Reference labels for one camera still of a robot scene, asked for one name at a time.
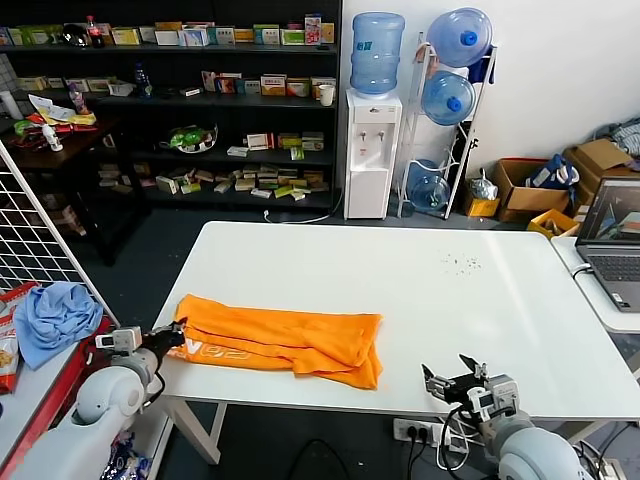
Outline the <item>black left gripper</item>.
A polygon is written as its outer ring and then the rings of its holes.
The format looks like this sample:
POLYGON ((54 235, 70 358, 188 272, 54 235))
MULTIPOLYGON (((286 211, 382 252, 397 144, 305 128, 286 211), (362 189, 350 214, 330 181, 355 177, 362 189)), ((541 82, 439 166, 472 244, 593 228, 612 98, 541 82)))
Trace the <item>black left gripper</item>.
POLYGON ((141 347, 149 351, 169 351, 171 348, 181 350, 185 344, 185 338, 176 339, 176 333, 184 333, 187 324, 186 318, 173 321, 170 330, 148 332, 142 337, 141 347))

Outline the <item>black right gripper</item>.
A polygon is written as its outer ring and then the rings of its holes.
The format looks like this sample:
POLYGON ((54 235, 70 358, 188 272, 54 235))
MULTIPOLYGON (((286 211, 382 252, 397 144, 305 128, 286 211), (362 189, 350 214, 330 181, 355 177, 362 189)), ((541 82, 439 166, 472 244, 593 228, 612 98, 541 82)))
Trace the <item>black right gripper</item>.
POLYGON ((429 394, 443 395, 445 402, 468 402, 472 389, 485 388, 488 380, 486 364, 463 354, 459 358, 471 373, 446 379, 434 374, 425 364, 421 365, 425 389, 429 394))

